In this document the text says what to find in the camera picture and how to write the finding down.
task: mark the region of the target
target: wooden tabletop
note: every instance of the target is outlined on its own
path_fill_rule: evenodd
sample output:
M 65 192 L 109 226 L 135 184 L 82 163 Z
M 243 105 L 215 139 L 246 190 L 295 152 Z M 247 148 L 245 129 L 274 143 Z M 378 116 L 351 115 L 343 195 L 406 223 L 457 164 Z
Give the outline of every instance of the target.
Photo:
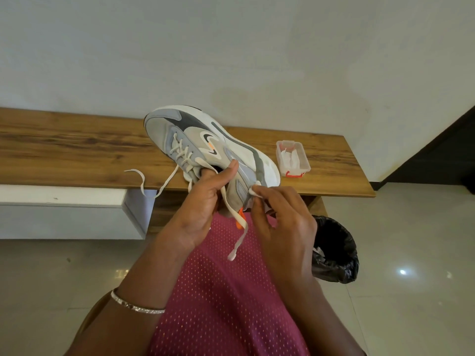
M 374 197 L 342 136 L 226 127 L 276 162 L 276 142 L 303 144 L 312 170 L 282 177 L 302 195 Z M 175 169 L 148 138 L 142 119 L 0 108 L 0 184 L 158 189 Z M 167 189 L 187 190 L 182 173 Z

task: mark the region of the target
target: red handle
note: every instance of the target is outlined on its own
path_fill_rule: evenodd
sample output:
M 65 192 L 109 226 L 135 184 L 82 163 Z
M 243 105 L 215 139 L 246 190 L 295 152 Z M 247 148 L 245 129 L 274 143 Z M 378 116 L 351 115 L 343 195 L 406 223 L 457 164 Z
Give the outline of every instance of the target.
M 286 178 L 301 178 L 301 177 L 304 175 L 304 172 L 302 172 L 300 175 L 289 175 L 289 172 L 290 172 L 290 171 L 287 171 L 287 172 L 285 173 L 285 177 L 286 177 Z

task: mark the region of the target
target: person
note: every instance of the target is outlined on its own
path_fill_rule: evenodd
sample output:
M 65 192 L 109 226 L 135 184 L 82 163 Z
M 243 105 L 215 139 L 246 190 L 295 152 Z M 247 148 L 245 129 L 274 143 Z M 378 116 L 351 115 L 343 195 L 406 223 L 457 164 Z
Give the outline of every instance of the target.
M 237 168 L 203 169 L 115 290 L 166 311 L 111 299 L 66 355 L 364 355 L 312 276 L 317 223 L 293 188 L 253 187 L 248 236 L 227 259 L 242 230 L 216 213 L 218 191 Z

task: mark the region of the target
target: wall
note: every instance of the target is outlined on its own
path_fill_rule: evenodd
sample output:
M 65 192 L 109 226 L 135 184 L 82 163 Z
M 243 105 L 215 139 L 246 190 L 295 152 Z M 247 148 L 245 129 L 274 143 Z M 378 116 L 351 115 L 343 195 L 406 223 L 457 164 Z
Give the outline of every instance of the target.
M 344 135 L 380 181 L 474 102 L 475 0 L 0 0 L 0 106 Z

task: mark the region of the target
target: person's left hand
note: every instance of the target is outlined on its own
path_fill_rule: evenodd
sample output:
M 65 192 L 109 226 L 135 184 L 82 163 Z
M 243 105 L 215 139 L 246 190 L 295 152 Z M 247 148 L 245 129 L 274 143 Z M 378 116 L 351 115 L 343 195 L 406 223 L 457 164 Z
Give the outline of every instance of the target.
M 213 214 L 217 211 L 218 193 L 237 173 L 239 163 L 231 161 L 229 167 L 216 174 L 206 168 L 201 170 L 201 179 L 193 185 L 190 193 L 176 211 L 167 226 L 173 227 L 180 242 L 189 251 L 203 242 L 211 227 Z

